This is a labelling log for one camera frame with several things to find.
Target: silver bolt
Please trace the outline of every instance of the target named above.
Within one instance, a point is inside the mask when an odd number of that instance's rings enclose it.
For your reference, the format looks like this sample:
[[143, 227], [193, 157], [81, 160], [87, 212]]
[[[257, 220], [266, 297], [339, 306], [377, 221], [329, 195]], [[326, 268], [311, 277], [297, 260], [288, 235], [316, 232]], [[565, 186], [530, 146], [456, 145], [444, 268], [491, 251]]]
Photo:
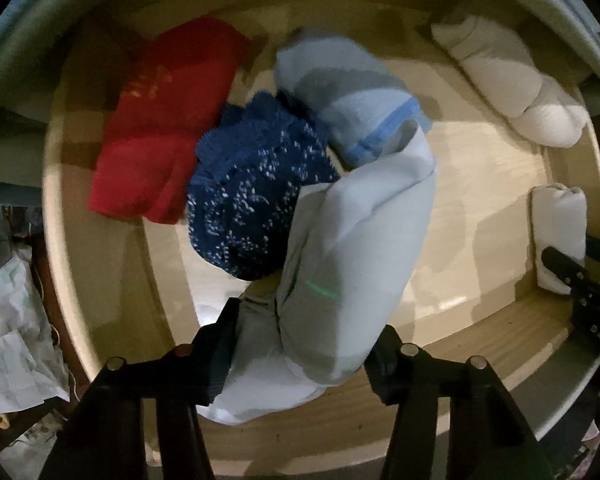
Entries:
[[478, 368], [478, 370], [484, 370], [489, 365], [487, 359], [481, 355], [474, 355], [469, 359], [469, 362], [471, 363], [472, 367]]
[[122, 357], [110, 357], [107, 359], [107, 370], [115, 372], [125, 365], [126, 361]]
[[414, 345], [413, 343], [405, 343], [400, 348], [400, 352], [402, 352], [402, 355], [406, 355], [407, 357], [416, 357], [419, 351], [420, 349], [418, 348], [418, 346]]

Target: crumpled paper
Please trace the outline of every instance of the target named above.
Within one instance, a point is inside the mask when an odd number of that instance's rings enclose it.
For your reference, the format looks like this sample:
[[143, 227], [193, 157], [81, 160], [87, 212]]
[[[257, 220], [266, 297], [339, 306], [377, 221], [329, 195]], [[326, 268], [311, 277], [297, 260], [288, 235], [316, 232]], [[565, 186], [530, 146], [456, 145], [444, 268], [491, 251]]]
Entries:
[[0, 269], [0, 413], [60, 397], [69, 401], [68, 370], [31, 278], [31, 248], [17, 245]]

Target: wooden surface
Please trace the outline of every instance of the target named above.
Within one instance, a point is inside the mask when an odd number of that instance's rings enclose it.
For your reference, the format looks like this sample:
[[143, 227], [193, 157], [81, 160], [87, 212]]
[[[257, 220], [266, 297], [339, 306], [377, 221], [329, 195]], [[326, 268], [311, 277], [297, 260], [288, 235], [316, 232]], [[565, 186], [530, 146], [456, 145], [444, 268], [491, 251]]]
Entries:
[[[439, 165], [429, 233], [392, 324], [435, 356], [484, 355], [512, 388], [560, 346], [570, 315], [568, 300], [535, 288], [528, 193], [554, 179], [583, 187], [590, 229], [600, 234], [595, 136], [588, 125], [574, 148], [551, 153], [523, 140], [421, 33], [430, 12], [453, 0], [404, 0], [411, 9], [398, 1], [112, 0], [106, 9], [149, 37], [213, 10], [254, 38], [230, 96], [238, 103], [257, 89], [274, 89], [275, 50], [300, 25], [348, 34], [383, 58], [434, 120], [427, 139]], [[516, 22], [532, 26], [528, 18]], [[561, 82], [569, 85], [562, 45], [533, 47], [538, 59], [558, 63]], [[90, 378], [109, 356], [155, 358], [191, 340], [226, 297], [247, 285], [202, 261], [183, 223], [115, 221], [87, 211], [102, 127], [129, 73], [128, 52], [93, 22], [84, 24], [56, 92], [46, 147], [50, 262], [67, 329]], [[558, 76], [551, 62], [547, 71]], [[447, 410], [441, 404], [440, 431]], [[202, 428], [217, 474], [292, 474], [382, 456], [393, 420], [393, 410], [359, 373], [295, 410], [238, 428], [202, 420]]]

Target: red folded cloth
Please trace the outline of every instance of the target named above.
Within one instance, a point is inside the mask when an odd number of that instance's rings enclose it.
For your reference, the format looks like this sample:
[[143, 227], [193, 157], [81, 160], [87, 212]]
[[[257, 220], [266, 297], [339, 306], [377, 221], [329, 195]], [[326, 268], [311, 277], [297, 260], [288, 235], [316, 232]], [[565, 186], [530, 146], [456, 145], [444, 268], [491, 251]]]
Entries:
[[175, 224], [196, 166], [196, 144], [218, 124], [250, 41], [202, 17], [158, 36], [104, 128], [89, 209]]

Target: navy blue speckled cloth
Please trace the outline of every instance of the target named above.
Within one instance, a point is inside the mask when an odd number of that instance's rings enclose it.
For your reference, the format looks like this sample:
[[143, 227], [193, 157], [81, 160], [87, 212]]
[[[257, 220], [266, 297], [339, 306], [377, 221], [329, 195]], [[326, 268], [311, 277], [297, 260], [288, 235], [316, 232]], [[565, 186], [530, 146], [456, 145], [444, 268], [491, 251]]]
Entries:
[[227, 105], [196, 149], [187, 202], [196, 252], [243, 280], [282, 268], [300, 188], [338, 179], [326, 147], [324, 124], [284, 94]]

